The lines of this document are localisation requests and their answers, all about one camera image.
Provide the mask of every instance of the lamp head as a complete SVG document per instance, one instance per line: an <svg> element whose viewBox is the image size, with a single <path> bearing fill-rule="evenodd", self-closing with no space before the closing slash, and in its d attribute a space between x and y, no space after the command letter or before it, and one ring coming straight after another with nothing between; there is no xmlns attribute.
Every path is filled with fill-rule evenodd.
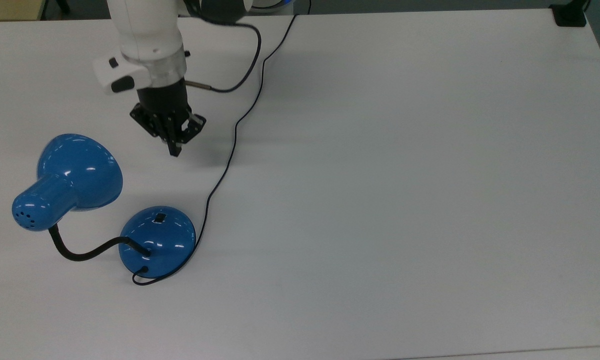
<svg viewBox="0 0 600 360"><path fill-rule="evenodd" d="M12 205L16 223L44 231L70 210L104 207L122 191L122 171L113 155L89 137L54 137L37 162L37 182L19 194Z"/></svg>

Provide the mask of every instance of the table surface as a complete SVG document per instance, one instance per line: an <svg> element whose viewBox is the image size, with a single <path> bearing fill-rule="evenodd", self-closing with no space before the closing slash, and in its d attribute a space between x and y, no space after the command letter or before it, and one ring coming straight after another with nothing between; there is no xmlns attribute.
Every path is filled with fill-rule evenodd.
<svg viewBox="0 0 600 360"><path fill-rule="evenodd" d="M248 18L263 54L288 16ZM230 87L255 36L181 19L186 78ZM376 360L600 346L600 50L551 11L300 16L191 262L148 287L116 250L60 256L12 220L44 145L115 155L117 201L60 222L87 251L154 205L200 227L258 86L189 91L169 157L105 96L109 20L0 23L0 359Z"/></svg>
<svg viewBox="0 0 600 360"><path fill-rule="evenodd" d="M0 0L0 21L40 20L45 0Z"/></svg>

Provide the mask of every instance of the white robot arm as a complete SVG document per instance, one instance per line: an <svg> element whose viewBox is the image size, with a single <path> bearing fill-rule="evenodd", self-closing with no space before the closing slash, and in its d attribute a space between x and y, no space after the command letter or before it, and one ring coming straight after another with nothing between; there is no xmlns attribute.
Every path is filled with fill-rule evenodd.
<svg viewBox="0 0 600 360"><path fill-rule="evenodd" d="M215 23L235 23L252 0L107 0L119 32L119 48L94 60L104 91L136 90L131 117L160 137L177 157L181 145L196 136L206 120L192 114L184 75L187 71L178 14L186 10Z"/></svg>

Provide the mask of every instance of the power cord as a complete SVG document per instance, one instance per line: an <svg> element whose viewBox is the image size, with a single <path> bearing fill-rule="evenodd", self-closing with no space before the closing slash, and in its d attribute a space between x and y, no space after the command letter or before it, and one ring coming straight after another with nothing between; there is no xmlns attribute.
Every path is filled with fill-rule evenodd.
<svg viewBox="0 0 600 360"><path fill-rule="evenodd" d="M205 89L208 91L219 92L222 94L226 94L228 92L235 91L236 89L238 89L245 83L245 81L249 78L249 75L252 74L254 67L256 66L256 62L258 61L258 57L260 56L260 50L262 47L262 35L260 33L260 30L258 30L257 27L255 27L254 25L251 25L250 23L218 22L215 20L211 20L210 18L207 18L206 16L202 15L200 13L199 9L197 8L197 6L190 0L185 0L184 3L186 5L186 9L191 14L191 16L197 16L198 18L202 19L202 21L204 21L206 23L213 24L213 25L219 25L221 27L249 28L251 30L254 30L256 36L258 37L258 46L256 47L256 53L253 56L253 60L251 60L251 65L249 66L249 70L247 70L247 73L245 73L245 75L238 82L238 84L236 84L235 86L232 86L231 88L228 88L228 89L218 89L218 88L214 88L211 85L202 84L200 82L195 82L195 81L190 81L190 80L185 80L185 82L184 82L185 85L190 86L190 87L196 87L196 88Z"/></svg>
<svg viewBox="0 0 600 360"><path fill-rule="evenodd" d="M138 271L134 272L133 276L131 276L131 280L133 280L134 284L140 285L140 286L151 285L151 284L157 283L158 281L165 280L166 278L169 278L169 276L174 275L180 269L182 269L182 267L196 253L196 250L198 250L198 246L200 245L200 242L202 241L202 235L204 234L205 228L207 226L207 219L209 218L209 206L211 205L211 198L214 196L214 194L218 190L218 187L220 187L220 184L222 184L223 180L225 179L225 176L227 175L227 172L229 171L229 166L231 166L231 161L234 159L234 153L236 152L236 145L238 145L238 125L240 125L240 123L243 120L245 120L245 118L249 115L250 112L252 112L252 110L254 109L254 107L256 106L256 104L258 103L258 99L260 98L260 95L262 93L262 87L264 86L264 68L265 68L265 64L267 63L267 60L270 59L270 57L272 57L279 50L279 48L282 47L282 44L287 39L287 35L289 34L289 31L291 30L291 25L294 24L294 21L296 21L297 17L298 17L298 15L294 14L293 18L291 19L291 22L289 22L289 26L286 28L286 32L284 32L284 36L282 37L282 40L280 40L280 43L278 43L277 47L275 47L275 49L267 57L265 57L265 59L262 61L262 69L261 69L261 73L260 73L260 82L259 82L259 88L258 88L258 93L256 94L256 98L253 100L253 103L251 104L251 106L249 107L249 109L247 110L247 112L245 112L243 114L243 116L240 117L238 119L238 121L236 121L235 125L233 126L233 145L231 146L231 152L229 153L229 158L227 159L226 166L224 167L224 171L222 172L222 176L220 176L220 179L215 183L215 186L213 187L213 189L209 193L209 196L207 196L207 198L206 198L206 205L204 206L204 219L202 219L202 226L200 227L200 235L198 235L197 240L195 241L195 246L193 248L193 251L191 251L190 255L188 255L186 257L186 259L184 259L184 261L180 265L178 265L178 267L176 269L174 269L174 271L171 271L170 273L167 273L166 275L160 276L158 278L154 278L153 280L149 280L147 282L139 282L139 281L136 280L136 276L141 275L141 274L149 271L149 269L146 266L143 266L141 269L139 269Z"/></svg>

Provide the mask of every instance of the lamp base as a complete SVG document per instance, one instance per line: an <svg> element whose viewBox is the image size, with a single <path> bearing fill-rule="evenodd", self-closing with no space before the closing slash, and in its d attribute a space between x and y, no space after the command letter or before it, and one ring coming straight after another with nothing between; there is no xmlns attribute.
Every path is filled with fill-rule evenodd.
<svg viewBox="0 0 600 360"><path fill-rule="evenodd" d="M149 207L133 215L120 236L133 239L151 252L144 256L127 244L118 245L124 266L133 273L147 267L147 272L138 274L147 279L178 269L196 246L196 230L189 217L169 206Z"/></svg>

